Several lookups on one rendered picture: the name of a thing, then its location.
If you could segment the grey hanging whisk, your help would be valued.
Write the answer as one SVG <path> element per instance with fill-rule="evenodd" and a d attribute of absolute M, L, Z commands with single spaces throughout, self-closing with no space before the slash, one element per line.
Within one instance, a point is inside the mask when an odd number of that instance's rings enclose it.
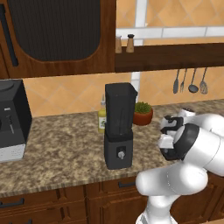
<path fill-rule="evenodd" d="M 205 83 L 204 79 L 205 79 L 205 76 L 206 76 L 206 72 L 207 72 L 207 68 L 205 68 L 205 71 L 203 73 L 203 77 L 202 77 L 202 80 L 199 84 L 199 89 L 200 89 L 200 92 L 203 94 L 203 95 L 206 95 L 208 93 L 208 89 L 207 89 L 207 84 Z"/>

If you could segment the wooden shaker with black cap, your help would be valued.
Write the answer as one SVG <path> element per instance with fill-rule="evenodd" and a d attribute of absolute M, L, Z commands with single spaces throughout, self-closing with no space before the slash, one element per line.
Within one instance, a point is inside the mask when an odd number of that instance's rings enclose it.
<path fill-rule="evenodd" d="M 129 34 L 128 35 L 126 52 L 127 53 L 133 53 L 134 52 L 134 34 Z"/>

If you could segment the green plant in terracotta pot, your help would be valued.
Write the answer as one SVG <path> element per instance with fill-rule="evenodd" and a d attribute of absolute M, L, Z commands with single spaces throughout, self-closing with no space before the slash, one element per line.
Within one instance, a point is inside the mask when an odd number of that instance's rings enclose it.
<path fill-rule="evenodd" d="M 135 105 L 135 113 L 133 123 L 139 126 L 145 126 L 151 123 L 153 117 L 153 108 L 147 102 L 137 102 Z"/>

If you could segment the wide wooden drawer front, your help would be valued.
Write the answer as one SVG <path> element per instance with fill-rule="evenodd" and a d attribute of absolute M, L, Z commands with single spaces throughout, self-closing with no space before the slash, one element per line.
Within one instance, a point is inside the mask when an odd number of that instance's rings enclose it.
<path fill-rule="evenodd" d="M 0 208 L 0 211 L 17 208 L 40 207 L 58 202 L 79 201 L 84 199 L 84 192 L 83 186 L 80 185 L 50 191 L 27 193 L 7 198 L 0 198 L 0 201 L 2 201 L 3 203 L 11 203 L 19 201 L 21 198 L 24 198 L 23 205 Z"/>

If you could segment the black coffee machine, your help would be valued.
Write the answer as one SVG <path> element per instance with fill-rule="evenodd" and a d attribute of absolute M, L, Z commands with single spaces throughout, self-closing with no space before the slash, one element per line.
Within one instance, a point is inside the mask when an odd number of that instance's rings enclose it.
<path fill-rule="evenodd" d="M 22 159 L 32 113 L 22 80 L 0 80 L 0 162 Z"/>

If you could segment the wooden cupboard door, dark panel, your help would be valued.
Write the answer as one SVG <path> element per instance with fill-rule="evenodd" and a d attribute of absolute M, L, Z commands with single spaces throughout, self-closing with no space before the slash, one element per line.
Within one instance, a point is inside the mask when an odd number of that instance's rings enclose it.
<path fill-rule="evenodd" d="M 0 79 L 115 71 L 116 0 L 0 0 L 18 66 L 0 22 Z"/>

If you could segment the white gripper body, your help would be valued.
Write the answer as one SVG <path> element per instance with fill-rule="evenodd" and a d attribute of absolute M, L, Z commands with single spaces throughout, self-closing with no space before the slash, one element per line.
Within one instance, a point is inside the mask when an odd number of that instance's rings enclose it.
<path fill-rule="evenodd" d="M 157 146 L 160 149 L 172 149 L 174 138 L 170 135 L 162 135 L 157 142 Z"/>

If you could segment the grey hanging ladle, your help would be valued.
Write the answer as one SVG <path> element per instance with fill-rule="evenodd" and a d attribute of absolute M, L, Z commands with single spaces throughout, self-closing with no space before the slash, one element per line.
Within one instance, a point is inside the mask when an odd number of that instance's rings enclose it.
<path fill-rule="evenodd" d="M 193 77 L 195 76 L 195 74 L 196 74 L 196 71 L 197 71 L 197 69 L 194 69 L 194 72 L 193 72 Z M 191 92 L 191 93 L 197 93 L 198 91 L 199 91 L 199 88 L 196 86 L 196 85 L 194 85 L 193 84 L 193 81 L 194 81 L 194 78 L 192 77 L 192 82 L 191 82 L 191 84 L 189 85 L 189 87 L 188 87 L 188 90 Z"/>

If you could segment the grey hanging fork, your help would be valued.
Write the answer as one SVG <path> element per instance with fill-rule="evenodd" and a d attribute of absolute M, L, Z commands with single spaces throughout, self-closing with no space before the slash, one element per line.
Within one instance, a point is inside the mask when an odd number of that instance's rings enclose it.
<path fill-rule="evenodd" d="M 187 68 L 185 69 L 185 73 L 184 73 L 184 78 L 180 84 L 180 93 L 183 93 L 184 91 L 184 85 L 185 85 L 185 80 L 186 80 L 186 73 L 187 73 Z"/>

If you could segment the yellow-green oil bottle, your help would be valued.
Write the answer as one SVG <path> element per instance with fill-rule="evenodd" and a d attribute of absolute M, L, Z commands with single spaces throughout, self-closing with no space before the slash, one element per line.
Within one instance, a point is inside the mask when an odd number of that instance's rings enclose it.
<path fill-rule="evenodd" d="M 107 120 L 106 100 L 105 96 L 101 98 L 101 109 L 98 111 L 98 131 L 103 133 L 105 131 L 105 123 Z"/>

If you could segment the grey hanging spatula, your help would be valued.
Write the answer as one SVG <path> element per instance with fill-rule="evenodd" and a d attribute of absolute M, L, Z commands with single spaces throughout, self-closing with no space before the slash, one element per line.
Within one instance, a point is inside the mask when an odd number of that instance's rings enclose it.
<path fill-rule="evenodd" d="M 176 94 L 179 91 L 179 70 L 177 71 L 176 79 L 173 83 L 173 93 Z"/>

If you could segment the narrow wooden drawer front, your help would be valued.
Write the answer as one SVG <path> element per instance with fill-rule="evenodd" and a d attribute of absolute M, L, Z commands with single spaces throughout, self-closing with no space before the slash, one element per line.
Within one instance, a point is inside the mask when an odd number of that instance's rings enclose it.
<path fill-rule="evenodd" d="M 135 182 L 135 177 L 119 178 L 86 185 L 87 196 L 90 199 L 108 196 L 110 194 L 136 190 L 136 186 L 119 188 L 118 181 L 123 183 Z"/>

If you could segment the dark wooden wall shelf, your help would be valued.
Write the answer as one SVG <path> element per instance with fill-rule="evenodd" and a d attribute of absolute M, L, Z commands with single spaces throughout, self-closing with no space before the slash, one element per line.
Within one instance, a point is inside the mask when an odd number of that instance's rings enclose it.
<path fill-rule="evenodd" d="M 117 73 L 224 67 L 224 44 L 146 45 L 115 55 Z"/>

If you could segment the black blender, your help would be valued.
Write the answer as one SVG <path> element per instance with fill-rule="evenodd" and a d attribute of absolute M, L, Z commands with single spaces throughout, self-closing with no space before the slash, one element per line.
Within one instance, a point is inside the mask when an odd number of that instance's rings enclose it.
<path fill-rule="evenodd" d="M 104 158 L 109 170 L 129 168 L 133 158 L 133 115 L 137 91 L 128 83 L 105 85 Z"/>

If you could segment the wooden base cupboard door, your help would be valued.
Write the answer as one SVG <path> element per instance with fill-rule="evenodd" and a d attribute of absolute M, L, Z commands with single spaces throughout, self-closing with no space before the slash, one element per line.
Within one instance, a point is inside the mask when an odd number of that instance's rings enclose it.
<path fill-rule="evenodd" d="M 84 202 L 71 202 L 0 218 L 0 224 L 87 224 Z"/>
<path fill-rule="evenodd" d="M 224 218 L 224 177 L 208 173 L 208 184 L 202 192 L 179 197 L 171 207 L 178 224 L 200 224 Z"/>
<path fill-rule="evenodd" d="M 89 199 L 89 224 L 136 224 L 147 199 L 143 196 L 120 194 Z"/>

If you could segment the wooden shaker with silver cap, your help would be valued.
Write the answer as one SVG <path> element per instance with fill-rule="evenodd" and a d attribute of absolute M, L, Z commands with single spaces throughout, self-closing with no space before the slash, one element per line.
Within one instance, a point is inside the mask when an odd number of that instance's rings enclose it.
<path fill-rule="evenodd" d="M 122 36 L 115 37 L 115 53 L 122 53 Z"/>

